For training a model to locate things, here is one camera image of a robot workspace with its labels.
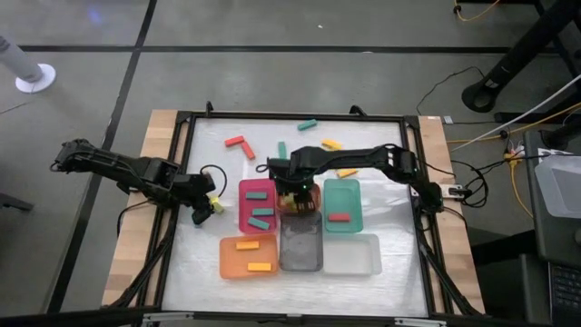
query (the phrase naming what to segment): concrete floor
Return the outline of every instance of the concrete floor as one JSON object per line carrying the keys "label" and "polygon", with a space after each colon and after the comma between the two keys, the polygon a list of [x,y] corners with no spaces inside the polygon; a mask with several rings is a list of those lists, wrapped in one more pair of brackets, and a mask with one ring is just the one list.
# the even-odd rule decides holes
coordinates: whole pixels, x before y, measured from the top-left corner
{"label": "concrete floor", "polygon": [[[149,1],[4,0],[0,31],[19,45],[135,45]],[[485,5],[464,5],[472,16]],[[501,5],[474,23],[451,14],[451,0],[160,0],[145,45],[511,46],[536,21],[530,5]],[[574,37],[566,44],[574,44]],[[0,192],[35,204],[31,213],[0,211],[0,315],[45,310],[74,228],[86,174],[50,173],[60,143],[83,137],[100,144],[131,52],[35,52],[52,64],[56,84],[20,94],[0,69]],[[415,105],[448,74],[475,65],[484,72],[501,54],[141,53],[113,151],[137,155],[152,109],[346,113],[358,104],[369,114],[416,114]],[[440,86],[423,114],[490,121],[497,111],[523,111],[568,80],[558,56],[540,55],[498,98],[490,114],[476,114],[460,93],[474,71]],[[496,124],[446,126],[449,139],[467,138]],[[454,159],[486,164],[501,158],[501,142],[470,146]],[[457,168],[460,182],[468,172]],[[518,186],[528,203],[524,166]],[[465,208],[471,242],[532,227],[517,205],[506,167],[487,175],[486,207]],[[115,220],[126,196],[103,181],[64,300],[63,310],[97,308],[115,246]]]}

